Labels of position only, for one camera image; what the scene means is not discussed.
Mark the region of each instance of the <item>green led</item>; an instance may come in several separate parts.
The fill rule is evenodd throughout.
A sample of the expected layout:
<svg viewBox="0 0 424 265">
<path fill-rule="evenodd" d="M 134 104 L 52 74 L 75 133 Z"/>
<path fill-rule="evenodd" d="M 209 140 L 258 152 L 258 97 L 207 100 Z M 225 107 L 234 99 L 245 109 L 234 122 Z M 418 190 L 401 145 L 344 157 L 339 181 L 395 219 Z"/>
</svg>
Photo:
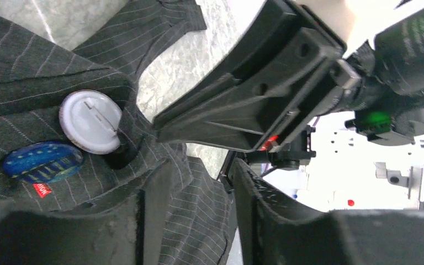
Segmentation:
<svg viewBox="0 0 424 265">
<path fill-rule="evenodd" d="M 366 121 L 370 123 L 386 122 L 391 120 L 391 116 L 382 112 L 372 112 L 367 116 Z"/>
</svg>

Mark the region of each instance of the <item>gray marble floor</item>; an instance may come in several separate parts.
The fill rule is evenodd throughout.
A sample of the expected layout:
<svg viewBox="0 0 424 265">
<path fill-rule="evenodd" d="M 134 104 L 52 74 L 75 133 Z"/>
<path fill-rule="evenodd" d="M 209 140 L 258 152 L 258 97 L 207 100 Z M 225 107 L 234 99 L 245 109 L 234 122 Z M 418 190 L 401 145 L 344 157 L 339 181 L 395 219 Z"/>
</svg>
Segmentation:
<svg viewBox="0 0 424 265">
<path fill-rule="evenodd" d="M 0 0 L 0 16 L 68 50 L 87 40 L 128 0 Z M 152 120 L 194 87 L 239 39 L 227 0 L 196 0 L 208 29 L 188 33 L 161 54 L 143 73 L 137 103 Z M 211 176 L 217 176 L 226 151 L 190 144 Z"/>
</svg>

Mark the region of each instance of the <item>red label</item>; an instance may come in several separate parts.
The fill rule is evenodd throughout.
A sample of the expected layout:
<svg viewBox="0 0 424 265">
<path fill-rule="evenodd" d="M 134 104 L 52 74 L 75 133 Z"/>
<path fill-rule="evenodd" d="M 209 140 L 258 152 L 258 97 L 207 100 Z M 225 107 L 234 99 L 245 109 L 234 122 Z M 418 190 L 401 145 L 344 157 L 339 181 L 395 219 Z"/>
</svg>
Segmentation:
<svg viewBox="0 0 424 265">
<path fill-rule="evenodd" d="M 51 193 L 50 187 L 46 184 L 33 184 L 33 187 L 41 198 L 44 198 L 46 195 Z"/>
</svg>

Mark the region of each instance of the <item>white surface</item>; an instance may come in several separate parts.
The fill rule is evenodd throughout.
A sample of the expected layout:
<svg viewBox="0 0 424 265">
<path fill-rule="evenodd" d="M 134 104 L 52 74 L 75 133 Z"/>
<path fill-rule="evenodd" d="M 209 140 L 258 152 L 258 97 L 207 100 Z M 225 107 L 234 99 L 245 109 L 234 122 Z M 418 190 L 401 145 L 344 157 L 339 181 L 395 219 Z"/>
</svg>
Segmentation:
<svg viewBox="0 0 424 265">
<path fill-rule="evenodd" d="M 115 151 L 122 111 L 108 96 L 82 90 L 67 96 L 61 104 L 59 121 L 66 136 L 79 148 L 97 155 Z"/>
<path fill-rule="evenodd" d="M 231 245 L 230 255 L 227 260 L 227 265 L 243 265 L 243 256 L 241 253 L 240 231 L 237 229 L 235 238 Z"/>
<path fill-rule="evenodd" d="M 309 205 L 318 211 L 326 213 L 334 209 L 332 191 L 322 192 L 320 190 L 299 190 L 296 194 L 298 195 L 298 198 L 296 199 L 297 201 L 305 205 Z"/>
<path fill-rule="evenodd" d="M 379 28 L 385 28 L 399 0 L 296 0 L 308 6 L 347 44 L 348 57 Z"/>
<path fill-rule="evenodd" d="M 250 27 L 264 2 L 264 0 L 228 0 L 230 11 L 236 21 L 236 28 L 240 34 Z"/>
<path fill-rule="evenodd" d="M 308 177 L 304 166 L 294 171 L 277 169 L 265 176 L 264 180 L 290 197 L 296 195 L 298 190 L 308 188 Z"/>
<path fill-rule="evenodd" d="M 404 146 L 373 144 L 354 131 L 341 129 L 351 115 L 330 114 L 318 122 L 311 138 L 316 158 L 306 167 L 308 190 L 377 190 L 377 194 L 402 195 L 404 189 L 398 193 L 398 187 L 388 185 L 385 179 L 376 179 L 374 163 L 386 162 L 388 169 L 400 170 L 403 175 L 411 166 L 424 168 L 424 139 L 416 137 L 414 145 Z"/>
</svg>

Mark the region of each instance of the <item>dark gray suit fabric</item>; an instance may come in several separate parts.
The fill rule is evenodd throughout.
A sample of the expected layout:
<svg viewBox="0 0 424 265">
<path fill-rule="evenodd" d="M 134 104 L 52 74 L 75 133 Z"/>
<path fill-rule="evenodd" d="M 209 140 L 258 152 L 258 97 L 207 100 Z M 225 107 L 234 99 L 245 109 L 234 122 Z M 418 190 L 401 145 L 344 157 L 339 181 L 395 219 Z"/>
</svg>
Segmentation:
<svg viewBox="0 0 424 265">
<path fill-rule="evenodd" d="M 166 212 L 161 264 L 224 264 L 230 248 L 230 202 L 222 184 L 211 179 L 200 159 L 182 144 L 158 144 L 136 106 L 143 70 L 166 48 L 193 30 L 206 29 L 193 0 L 128 3 L 74 51 L 67 51 L 0 17 L 0 199 L 38 211 L 66 211 L 172 161 L 172 202 Z M 11 151 L 48 141 L 67 141 L 59 125 L 62 100 L 92 89 L 123 109 L 119 131 L 139 154 L 114 171 L 97 155 L 85 153 L 80 172 L 50 185 L 40 198 L 33 187 L 3 174 Z"/>
</svg>

